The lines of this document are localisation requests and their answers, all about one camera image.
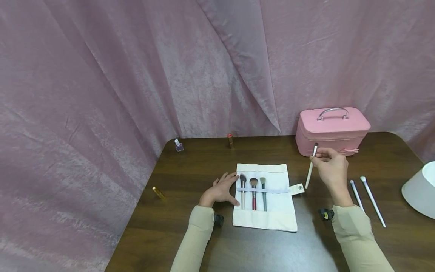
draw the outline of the red makeup brush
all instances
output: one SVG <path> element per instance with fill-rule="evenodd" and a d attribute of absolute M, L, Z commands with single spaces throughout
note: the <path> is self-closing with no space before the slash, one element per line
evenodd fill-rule
<path fill-rule="evenodd" d="M 249 182 L 251 183 L 251 187 L 252 188 L 256 188 L 257 187 L 258 180 L 256 178 L 251 178 L 249 180 Z M 255 196 L 256 193 L 257 192 L 255 192 L 255 191 L 252 192 L 252 210 L 253 211 L 257 210 L 257 199 L 255 198 L 256 197 Z"/>

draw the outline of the brush handle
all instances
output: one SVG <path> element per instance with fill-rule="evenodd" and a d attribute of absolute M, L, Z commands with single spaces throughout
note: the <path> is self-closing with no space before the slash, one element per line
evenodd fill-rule
<path fill-rule="evenodd" d="M 244 195 L 245 195 L 245 192 L 242 192 L 242 210 L 244 210 Z"/>
<path fill-rule="evenodd" d="M 370 198 L 371 203 L 373 204 L 373 207 L 375 208 L 375 211 L 376 211 L 376 213 L 378 214 L 378 217 L 379 217 L 379 220 L 380 220 L 381 223 L 382 223 L 382 226 L 383 226 L 384 228 L 386 228 L 387 225 L 385 224 L 385 221 L 384 221 L 384 219 L 382 218 L 381 212 L 379 211 L 379 208 L 378 208 L 378 204 L 376 204 L 375 198 L 373 197 L 373 194 L 371 193 L 371 190 L 370 190 L 370 188 L 369 188 L 367 182 L 366 182 L 366 181 L 363 181 L 362 183 L 364 184 L 364 187 L 365 187 L 365 190 L 367 191 L 368 197 Z"/>
<path fill-rule="evenodd" d="M 253 192 L 252 194 L 252 210 L 253 211 L 257 210 L 257 199 L 255 197 L 255 192 Z"/>
<path fill-rule="evenodd" d="M 308 169 L 307 181 L 305 182 L 305 189 L 308 189 L 310 184 L 311 172 L 313 172 L 313 163 L 310 162 L 310 168 Z"/>
<path fill-rule="evenodd" d="M 268 205 L 266 204 L 266 193 L 265 192 L 263 192 L 263 206 L 264 206 L 264 211 L 267 212 Z"/>
<path fill-rule="evenodd" d="M 361 210 L 363 212 L 365 212 L 364 207 L 362 206 L 362 202 L 361 199 L 359 198 L 359 194 L 358 191 L 356 190 L 356 186 L 353 180 L 351 180 L 351 186 L 352 186 L 352 190 L 354 191 L 355 197 L 356 197 L 356 201 L 358 201 L 358 205 L 361 208 Z"/>

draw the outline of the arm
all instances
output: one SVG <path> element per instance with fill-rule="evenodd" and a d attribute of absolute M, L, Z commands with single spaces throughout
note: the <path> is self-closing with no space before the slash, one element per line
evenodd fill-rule
<path fill-rule="evenodd" d="M 319 148 L 316 156 L 310 159 L 331 193 L 335 214 L 332 226 L 350 271 L 393 271 L 373 237 L 370 220 L 353 204 L 347 185 L 346 157 L 334 149 Z"/>
<path fill-rule="evenodd" d="M 371 232 L 370 220 L 358 206 L 334 206 L 332 226 L 352 272 L 394 271 Z"/>
<path fill-rule="evenodd" d="M 238 178 L 236 172 L 229 175 L 225 173 L 201 196 L 199 205 L 195 206 L 189 218 L 189 226 L 172 263 L 171 272 L 199 271 L 205 247 L 213 231 L 213 204 L 216 201 L 228 201 L 233 205 L 240 205 L 230 194 L 230 187 Z"/>
<path fill-rule="evenodd" d="M 186 234 L 172 263 L 171 272 L 199 271 L 205 246 L 213 231 L 214 210 L 195 206 Z"/>

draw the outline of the case handle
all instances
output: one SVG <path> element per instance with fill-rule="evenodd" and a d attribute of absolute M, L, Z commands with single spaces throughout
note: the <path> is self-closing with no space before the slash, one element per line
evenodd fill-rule
<path fill-rule="evenodd" d="M 349 117 L 348 117 L 349 112 L 348 112 L 348 110 L 346 110 L 345 108 L 342 108 L 342 107 L 332 107 L 332 108 L 330 108 L 330 109 L 327 109 L 327 110 L 322 111 L 322 113 L 320 113 L 320 115 L 319 115 L 319 117 L 317 118 L 317 120 L 318 120 L 318 121 L 322 121 L 322 120 L 323 120 L 323 114 L 325 114 L 325 113 L 327 113 L 327 112 L 330 112 L 330 111 L 346 111 L 346 114 L 343 115 L 342 119 L 348 119 L 348 118 L 349 118 Z"/>

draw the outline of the pink velvet backdrop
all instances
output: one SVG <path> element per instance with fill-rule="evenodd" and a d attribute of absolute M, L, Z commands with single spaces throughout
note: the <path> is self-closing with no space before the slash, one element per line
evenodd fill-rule
<path fill-rule="evenodd" d="M 354 106 L 435 158 L 433 1 L 0 11 L 0 271 L 104 270 L 174 137 L 294 134 L 303 109 Z"/>

